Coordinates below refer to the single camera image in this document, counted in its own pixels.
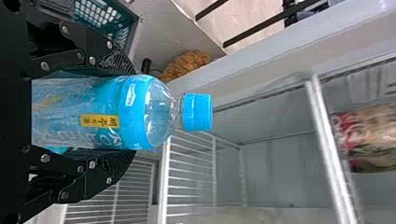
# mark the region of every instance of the white cabinet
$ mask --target white cabinet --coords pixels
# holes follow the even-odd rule
[[[395,99],[395,20],[349,0],[171,82],[214,129],[164,145],[158,223],[394,223],[396,173],[350,173],[329,115]]]

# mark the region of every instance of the blue bottle cap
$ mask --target blue bottle cap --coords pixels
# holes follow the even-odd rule
[[[183,130],[186,132],[211,131],[213,101],[209,94],[187,93],[183,97]]]

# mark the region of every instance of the wire rack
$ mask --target wire rack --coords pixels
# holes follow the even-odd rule
[[[239,146],[209,133],[176,131],[163,146],[162,163],[158,223],[191,223],[220,206],[246,205]],[[220,179],[227,181],[219,186]]]
[[[67,205],[63,224],[147,223],[155,164],[134,160],[122,179],[88,201]]]

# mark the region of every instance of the white wall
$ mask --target white wall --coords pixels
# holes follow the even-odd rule
[[[243,147],[247,205],[331,207],[316,137],[302,134]]]
[[[37,223],[37,217],[32,217],[24,222],[24,224],[36,224],[36,223]]]
[[[148,210],[148,224],[157,224],[158,205],[151,205]]]
[[[64,224],[66,204],[53,204],[36,216],[36,224]]]
[[[365,213],[367,224],[393,224],[395,219],[395,209],[371,209]]]
[[[243,189],[240,178],[239,151],[234,147],[217,148],[216,179],[218,206],[242,206]]]
[[[215,113],[213,131],[235,143],[313,131],[304,89]]]
[[[173,0],[186,14],[195,19],[195,15],[212,4],[213,0]],[[247,29],[266,21],[283,11],[282,0],[233,0],[218,7],[196,24],[222,47],[226,40],[241,34]],[[283,20],[258,33],[241,40],[225,49],[227,53],[235,52],[252,43],[266,38],[284,29]]]

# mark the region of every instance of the screw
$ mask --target screw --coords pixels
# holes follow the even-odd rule
[[[42,62],[40,65],[41,65],[41,69],[43,69],[44,71],[48,72],[50,70],[50,66],[48,63]]]
[[[23,146],[21,147],[21,152],[22,153],[28,153],[30,151],[30,146]]]
[[[113,181],[113,179],[111,177],[108,177],[107,180],[106,180],[106,183],[107,184],[111,184],[111,181]]]
[[[90,57],[90,64],[94,65],[95,63],[96,63],[96,60],[95,60],[95,58],[93,58],[93,57]]]
[[[63,27],[62,27],[62,31],[63,31],[66,35],[69,34],[69,29],[67,29],[66,26],[63,26]]]
[[[94,169],[96,166],[96,161],[90,161],[90,169]]]
[[[111,41],[107,41],[107,47],[109,49],[113,49],[113,43],[111,43]]]
[[[61,200],[65,200],[69,197],[69,193],[67,193],[66,191],[61,193]]]
[[[82,172],[84,172],[84,167],[83,167],[83,166],[79,166],[79,167],[77,168],[77,172],[79,172],[80,174],[81,174]]]
[[[77,57],[78,57],[80,60],[83,60],[83,59],[84,59],[84,55],[82,55],[82,53],[77,53]]]
[[[49,154],[43,154],[41,156],[41,161],[44,162],[44,163],[49,162],[50,161],[50,155]]]

